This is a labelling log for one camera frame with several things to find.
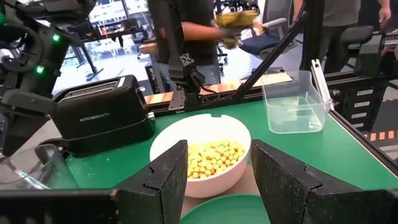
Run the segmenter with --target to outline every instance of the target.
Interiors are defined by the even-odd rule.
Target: floor
[[[261,60],[243,52],[241,49],[225,50],[228,54],[228,64],[224,67],[224,74],[222,76],[222,82],[228,82],[231,80],[240,80],[251,74],[252,68],[257,67]],[[299,63],[302,56],[302,45],[298,46],[287,53],[281,55],[273,64],[272,67],[283,67],[286,71],[295,71],[299,69]],[[97,68],[104,68],[104,70],[98,75],[95,80],[102,80],[107,78],[113,78],[119,75],[133,74],[138,80],[146,80],[145,65],[148,63],[147,60],[138,61],[136,57],[118,57],[112,60],[96,61],[95,66]],[[57,80],[55,85],[55,92],[64,88],[70,88],[76,85],[82,85],[86,83],[85,75],[90,73],[90,67],[82,66],[80,68],[62,68],[62,76]],[[398,91],[392,88],[388,88],[384,96],[384,101],[398,99]],[[48,138],[59,137],[60,133],[53,124],[49,121],[40,130],[38,130],[32,138],[27,141],[21,150],[34,147],[36,144]],[[385,153],[394,159],[398,156],[398,145],[381,147]]]

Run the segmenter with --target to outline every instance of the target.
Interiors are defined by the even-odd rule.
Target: person
[[[163,25],[163,14],[165,13],[159,3],[148,1],[148,10],[152,16],[155,27],[155,38],[157,42],[157,56],[159,69],[164,78],[169,81],[170,89],[176,90],[176,85],[170,80],[169,59],[170,49]],[[176,0],[178,13],[182,22],[184,34],[184,46],[194,59],[197,69],[205,76],[204,85],[215,85],[221,83],[218,75],[216,41],[225,37],[239,35],[243,29],[224,29],[214,26],[212,20],[213,1],[187,1]]]
[[[391,17],[390,0],[378,0],[381,5],[379,22],[385,23]],[[294,20],[299,16],[303,0],[294,0]],[[347,64],[348,46],[340,42],[344,30],[358,23],[361,0],[325,0],[322,40],[319,60],[326,56],[324,73],[340,72]]]

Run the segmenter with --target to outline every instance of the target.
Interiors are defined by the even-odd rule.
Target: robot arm
[[[4,156],[11,156],[49,120],[47,114],[56,106],[51,93],[63,59],[69,45],[79,41],[58,27],[84,21],[94,6],[95,0],[27,5],[0,0],[0,49],[15,48],[15,41],[21,47],[18,58],[3,56],[0,63],[0,113],[8,124]]]

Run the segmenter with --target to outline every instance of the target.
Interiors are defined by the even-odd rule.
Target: green tablecloth
[[[246,125],[252,139],[260,139],[362,189],[398,188],[398,179],[332,117],[327,117],[322,132],[278,135],[268,130],[262,101],[157,118],[155,135],[146,142],[85,158],[70,157],[67,162],[81,188],[114,187],[149,163],[150,146],[162,130],[203,113],[232,116]]]

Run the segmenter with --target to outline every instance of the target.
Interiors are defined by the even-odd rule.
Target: wooden edge
[[[139,51],[142,54],[154,54],[156,53],[156,43],[142,44],[139,46]]]
[[[237,90],[239,86],[244,83],[246,80],[241,80],[241,81],[235,81],[235,82],[229,82],[229,83],[222,83],[218,85],[211,85],[208,87],[208,89],[216,91],[217,93],[222,93],[226,91],[232,91],[232,90]],[[262,85],[262,78],[260,78],[253,86],[261,86]],[[203,95],[211,94],[207,91],[202,90],[200,92]],[[164,103],[168,102],[172,99],[173,97],[173,92],[168,92],[168,93],[159,93],[155,95],[150,95],[150,96],[145,96],[145,100],[147,104],[154,104],[154,103]]]

